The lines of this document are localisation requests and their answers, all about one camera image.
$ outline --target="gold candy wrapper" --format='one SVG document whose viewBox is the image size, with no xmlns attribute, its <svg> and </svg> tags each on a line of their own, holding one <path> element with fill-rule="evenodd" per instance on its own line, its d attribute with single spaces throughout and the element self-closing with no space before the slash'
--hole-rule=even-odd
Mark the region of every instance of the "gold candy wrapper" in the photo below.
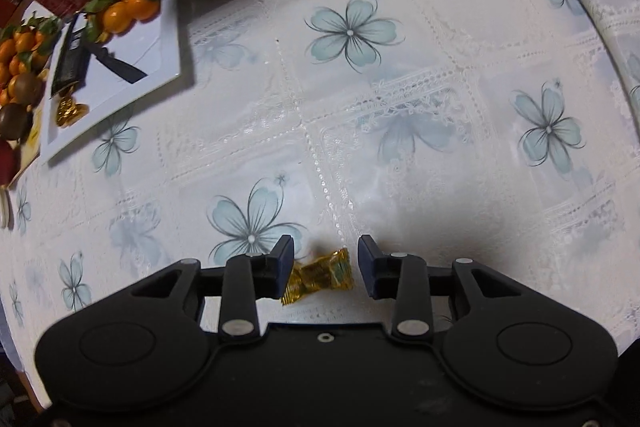
<svg viewBox="0 0 640 427">
<path fill-rule="evenodd" d="M 349 251 L 346 248 L 340 248 L 309 264 L 294 263 L 280 302 L 286 306 L 318 290 L 350 290 L 351 288 L 353 288 L 353 277 Z"/>
</svg>

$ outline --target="floral tablecloth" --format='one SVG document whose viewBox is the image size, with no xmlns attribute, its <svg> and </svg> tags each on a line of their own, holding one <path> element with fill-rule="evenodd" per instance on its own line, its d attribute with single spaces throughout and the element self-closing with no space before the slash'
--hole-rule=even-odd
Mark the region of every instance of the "floral tablecloth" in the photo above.
<svg viewBox="0 0 640 427">
<path fill-rule="evenodd" d="M 187 24 L 181 79 L 11 194 L 0 294 L 38 397 L 51 323 L 283 233 L 300 259 L 353 254 L 361 233 L 433 265 L 478 259 L 625 349 L 640 331 L 638 1 L 235 0 Z M 389 309 L 360 279 L 258 302 L 263 326 Z M 203 327 L 216 314 L 211 299 Z"/>
</svg>

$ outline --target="screw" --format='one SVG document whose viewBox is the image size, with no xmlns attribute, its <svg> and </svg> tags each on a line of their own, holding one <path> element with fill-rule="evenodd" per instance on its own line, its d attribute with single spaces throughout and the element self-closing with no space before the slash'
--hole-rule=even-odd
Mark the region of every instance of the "screw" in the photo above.
<svg viewBox="0 0 640 427">
<path fill-rule="evenodd" d="M 409 319 L 407 321 L 402 321 L 401 323 L 399 323 L 396 326 L 396 329 L 403 335 L 407 335 L 409 337 L 418 337 L 419 335 L 424 335 L 427 331 L 429 331 L 429 325 L 424 321 Z"/>
<path fill-rule="evenodd" d="M 327 344 L 333 342 L 335 337 L 331 333 L 320 333 L 318 335 L 318 342 L 322 342 L 323 344 Z"/>
<path fill-rule="evenodd" d="M 232 337 L 242 337 L 254 331 L 254 325 L 244 319 L 232 319 L 222 325 L 222 331 Z"/>
</svg>

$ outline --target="black object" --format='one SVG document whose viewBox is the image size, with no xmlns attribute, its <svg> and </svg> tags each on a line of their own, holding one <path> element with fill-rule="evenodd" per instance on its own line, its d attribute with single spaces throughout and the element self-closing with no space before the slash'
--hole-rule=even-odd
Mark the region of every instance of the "black object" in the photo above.
<svg viewBox="0 0 640 427">
<path fill-rule="evenodd" d="M 56 67 L 56 74 L 51 83 L 51 96 L 62 90 L 75 86 L 74 90 L 78 90 L 84 86 L 86 78 L 86 70 L 89 67 L 89 59 L 91 55 L 84 46 L 82 46 L 82 28 L 74 30 L 78 15 L 75 14 L 69 23 L 69 29 L 65 34 L 65 40 L 60 50 L 60 58 Z"/>
<path fill-rule="evenodd" d="M 124 60 L 119 60 L 110 54 L 107 48 L 95 42 L 84 41 L 82 45 L 95 57 L 98 62 L 105 66 L 108 70 L 113 71 L 129 84 L 135 84 L 137 81 L 146 77 L 146 73 L 132 66 Z"/>
<path fill-rule="evenodd" d="M 224 268 L 183 260 L 50 327 L 35 363 L 53 405 L 35 425 L 624 425 L 603 399 L 609 333 L 469 259 L 428 267 L 364 235 L 367 292 L 396 299 L 389 333 L 270 324 L 260 336 L 255 299 L 282 295 L 293 252 L 284 235 Z M 206 333 L 216 295 L 218 333 Z M 434 331 L 431 296 L 449 296 L 447 331 Z"/>
</svg>

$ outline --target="fruit pile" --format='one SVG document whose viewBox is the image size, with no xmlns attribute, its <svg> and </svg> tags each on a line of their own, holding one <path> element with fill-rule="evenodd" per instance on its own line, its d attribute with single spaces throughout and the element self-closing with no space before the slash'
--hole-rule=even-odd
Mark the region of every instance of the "fruit pile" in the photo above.
<svg viewBox="0 0 640 427">
<path fill-rule="evenodd" d="M 8 140 L 24 140 L 44 93 L 44 69 L 60 36 L 60 20 L 36 17 L 0 30 L 0 186 L 13 179 L 17 155 Z"/>
<path fill-rule="evenodd" d="M 160 11 L 160 0 L 90 0 L 83 11 L 85 38 L 104 43 L 113 34 L 127 32 L 135 21 L 153 19 Z"/>
</svg>

